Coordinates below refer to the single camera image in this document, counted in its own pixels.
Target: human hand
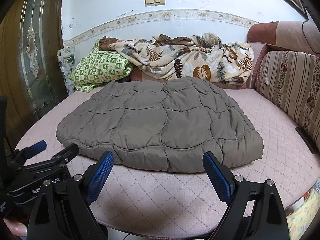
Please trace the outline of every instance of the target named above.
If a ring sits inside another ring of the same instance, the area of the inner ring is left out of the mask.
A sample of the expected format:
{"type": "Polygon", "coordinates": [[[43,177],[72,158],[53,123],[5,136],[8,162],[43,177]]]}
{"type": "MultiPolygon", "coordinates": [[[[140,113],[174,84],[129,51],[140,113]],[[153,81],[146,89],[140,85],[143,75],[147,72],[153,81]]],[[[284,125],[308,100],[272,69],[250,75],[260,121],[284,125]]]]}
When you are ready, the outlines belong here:
{"type": "Polygon", "coordinates": [[[27,227],[24,224],[16,220],[9,220],[6,218],[4,218],[3,220],[11,233],[13,233],[15,236],[27,236],[27,227]]]}

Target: bed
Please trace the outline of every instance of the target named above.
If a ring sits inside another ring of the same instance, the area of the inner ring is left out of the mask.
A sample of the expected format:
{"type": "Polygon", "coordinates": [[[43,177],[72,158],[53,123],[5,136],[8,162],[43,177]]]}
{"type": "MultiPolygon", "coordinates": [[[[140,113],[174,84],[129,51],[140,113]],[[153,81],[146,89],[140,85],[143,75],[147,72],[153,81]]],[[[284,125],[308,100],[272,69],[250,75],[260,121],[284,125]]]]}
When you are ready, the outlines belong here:
{"type": "MultiPolygon", "coordinates": [[[[76,91],[40,119],[20,140],[22,149],[40,140],[47,149],[26,165],[48,160],[63,149],[55,136],[59,122],[91,95],[76,91]]],[[[225,90],[237,101],[264,140],[264,155],[232,169],[247,180],[275,181],[284,207],[301,198],[320,174],[318,156],[312,155],[295,131],[296,124],[281,109],[255,90],[225,90]]],[[[82,174],[95,160],[82,155],[68,168],[82,174]]],[[[247,206],[250,214],[253,203],[247,206]]],[[[99,223],[140,236],[157,239],[192,239],[206,236],[217,226],[226,209],[205,173],[177,174],[136,170],[115,165],[98,200],[91,205],[99,223]]]]}

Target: wall switch plate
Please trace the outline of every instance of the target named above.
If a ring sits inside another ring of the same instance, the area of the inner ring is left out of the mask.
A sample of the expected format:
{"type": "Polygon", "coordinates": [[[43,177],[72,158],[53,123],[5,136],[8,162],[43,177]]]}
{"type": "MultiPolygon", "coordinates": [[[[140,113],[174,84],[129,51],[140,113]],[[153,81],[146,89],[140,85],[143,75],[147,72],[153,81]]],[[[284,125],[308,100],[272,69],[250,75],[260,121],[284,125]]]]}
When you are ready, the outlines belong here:
{"type": "Polygon", "coordinates": [[[164,5],[165,0],[155,0],[155,5],[164,5]]]}
{"type": "Polygon", "coordinates": [[[144,3],[146,6],[153,5],[155,3],[155,0],[144,0],[144,3]]]}

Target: blue gripper pad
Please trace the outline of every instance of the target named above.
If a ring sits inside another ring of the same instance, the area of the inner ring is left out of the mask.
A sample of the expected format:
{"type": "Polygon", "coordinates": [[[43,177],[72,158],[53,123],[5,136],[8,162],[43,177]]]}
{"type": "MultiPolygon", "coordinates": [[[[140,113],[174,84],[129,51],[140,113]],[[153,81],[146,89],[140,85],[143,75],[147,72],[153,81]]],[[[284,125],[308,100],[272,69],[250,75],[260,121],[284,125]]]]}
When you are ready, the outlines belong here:
{"type": "Polygon", "coordinates": [[[203,155],[202,164],[219,199],[229,206],[232,202],[232,194],[234,191],[232,172],[226,166],[221,165],[211,152],[203,155]]]}
{"type": "Polygon", "coordinates": [[[40,141],[24,150],[24,157],[26,159],[31,159],[33,156],[39,154],[47,148],[47,143],[45,141],[40,141]]]}
{"type": "Polygon", "coordinates": [[[87,186],[87,197],[85,202],[88,205],[91,205],[93,201],[96,201],[100,195],[100,192],[112,170],[113,167],[113,154],[108,152],[107,156],[101,162],[100,166],[97,168],[97,171],[92,176],[91,180],[87,186]]]}

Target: gray quilt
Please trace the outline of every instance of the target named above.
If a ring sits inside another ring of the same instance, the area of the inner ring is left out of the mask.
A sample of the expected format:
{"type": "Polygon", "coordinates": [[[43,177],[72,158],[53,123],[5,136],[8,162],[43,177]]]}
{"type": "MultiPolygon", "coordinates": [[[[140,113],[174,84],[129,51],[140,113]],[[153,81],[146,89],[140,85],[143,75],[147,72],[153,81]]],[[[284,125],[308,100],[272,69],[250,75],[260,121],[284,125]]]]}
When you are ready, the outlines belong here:
{"type": "Polygon", "coordinates": [[[263,140],[238,104],[198,78],[168,83],[108,83],[57,126],[63,145],[116,164],[169,172],[201,172],[212,151],[228,167],[262,158],[263,140]]]}

